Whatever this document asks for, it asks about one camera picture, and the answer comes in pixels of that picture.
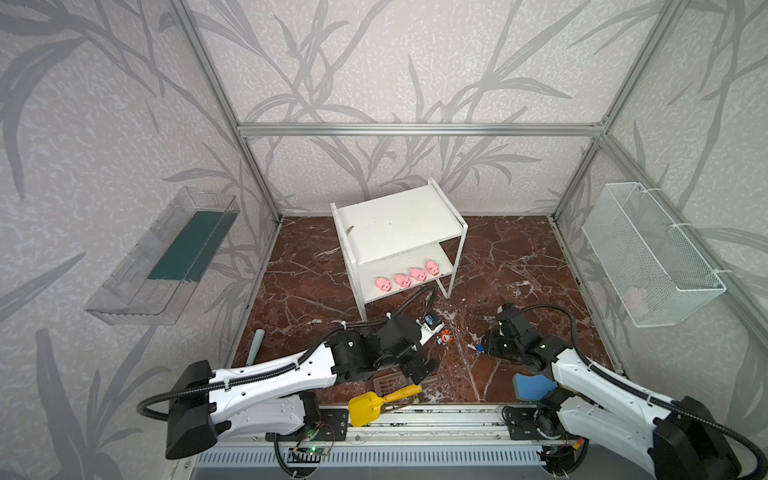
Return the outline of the orange blue cat figurine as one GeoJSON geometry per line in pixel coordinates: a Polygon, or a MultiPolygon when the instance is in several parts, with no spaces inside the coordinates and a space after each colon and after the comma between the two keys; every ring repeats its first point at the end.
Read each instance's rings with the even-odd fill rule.
{"type": "Polygon", "coordinates": [[[447,345],[453,341],[453,333],[450,329],[443,329],[437,336],[436,342],[439,345],[447,345]]]}

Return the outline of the pink pig toy pair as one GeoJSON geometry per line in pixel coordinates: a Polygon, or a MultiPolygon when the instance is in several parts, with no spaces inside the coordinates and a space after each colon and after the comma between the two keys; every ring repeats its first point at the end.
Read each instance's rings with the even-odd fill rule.
{"type": "Polygon", "coordinates": [[[377,277],[375,279],[376,287],[383,292],[390,292],[392,290],[391,282],[388,278],[377,277]]]}
{"type": "Polygon", "coordinates": [[[401,288],[410,288],[412,285],[410,278],[402,273],[396,274],[394,276],[394,281],[401,288]]]}

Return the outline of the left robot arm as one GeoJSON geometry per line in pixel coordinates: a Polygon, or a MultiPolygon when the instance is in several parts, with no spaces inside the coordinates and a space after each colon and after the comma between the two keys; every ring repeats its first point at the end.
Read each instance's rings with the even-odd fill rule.
{"type": "Polygon", "coordinates": [[[419,320],[399,314],[338,324],[300,353],[252,366],[214,370],[195,362],[167,401],[165,457],[190,457],[228,436],[292,435],[320,420],[313,391],[365,382],[385,368],[419,384],[439,365],[423,348],[443,328],[434,312],[419,320]]]}

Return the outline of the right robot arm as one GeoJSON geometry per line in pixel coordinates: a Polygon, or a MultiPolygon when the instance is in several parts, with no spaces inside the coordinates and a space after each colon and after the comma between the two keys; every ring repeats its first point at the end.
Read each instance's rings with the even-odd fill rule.
{"type": "Polygon", "coordinates": [[[709,409],[660,395],[611,372],[555,336],[541,336],[523,309],[502,305],[483,352],[554,384],[539,411],[657,479],[736,479],[741,464],[709,409]]]}

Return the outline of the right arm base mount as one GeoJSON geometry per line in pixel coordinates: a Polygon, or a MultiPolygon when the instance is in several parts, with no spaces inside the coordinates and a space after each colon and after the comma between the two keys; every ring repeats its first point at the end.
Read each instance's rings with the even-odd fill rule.
{"type": "Polygon", "coordinates": [[[575,443],[580,439],[564,429],[556,414],[542,411],[533,404],[504,406],[501,418],[511,440],[575,443]]]}

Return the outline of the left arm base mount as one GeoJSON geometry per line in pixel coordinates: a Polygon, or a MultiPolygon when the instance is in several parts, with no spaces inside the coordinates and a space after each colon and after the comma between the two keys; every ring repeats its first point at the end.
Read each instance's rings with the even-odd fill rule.
{"type": "Polygon", "coordinates": [[[286,413],[289,429],[269,430],[266,439],[273,441],[343,441],[351,427],[347,407],[321,406],[313,392],[300,392],[281,398],[281,405],[291,407],[286,413]]]}

